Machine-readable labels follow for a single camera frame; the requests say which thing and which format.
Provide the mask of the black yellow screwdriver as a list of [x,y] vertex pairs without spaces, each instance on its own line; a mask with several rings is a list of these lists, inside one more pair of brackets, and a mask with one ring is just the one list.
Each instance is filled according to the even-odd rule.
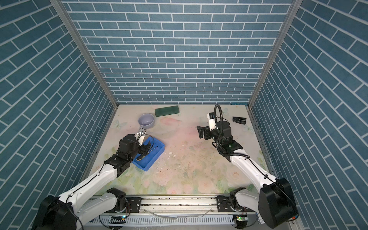
[[137,161],[141,161],[142,159],[144,159],[150,152],[152,152],[153,150],[155,150],[157,147],[154,148],[150,148],[148,149],[148,146],[143,146],[141,147],[141,149],[138,152],[138,156],[136,158]]

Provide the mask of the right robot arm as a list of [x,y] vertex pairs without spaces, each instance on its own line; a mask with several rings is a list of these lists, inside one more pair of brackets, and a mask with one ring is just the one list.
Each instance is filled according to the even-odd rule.
[[214,140],[218,153],[240,169],[257,189],[257,192],[251,192],[240,187],[231,191],[229,199],[233,209],[249,208],[257,212],[259,219],[271,229],[299,217],[288,180],[273,176],[255,163],[233,139],[229,122],[211,119],[208,126],[196,128],[199,137]]

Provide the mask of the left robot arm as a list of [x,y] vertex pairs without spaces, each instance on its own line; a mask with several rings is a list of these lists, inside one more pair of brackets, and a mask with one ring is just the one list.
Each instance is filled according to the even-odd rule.
[[144,158],[154,142],[144,144],[143,134],[128,134],[119,141],[115,154],[100,169],[70,190],[49,195],[40,204],[32,228],[34,230],[79,230],[84,224],[107,212],[124,213],[129,205],[125,192],[110,188],[99,198],[90,201],[108,183],[126,171],[136,156]]

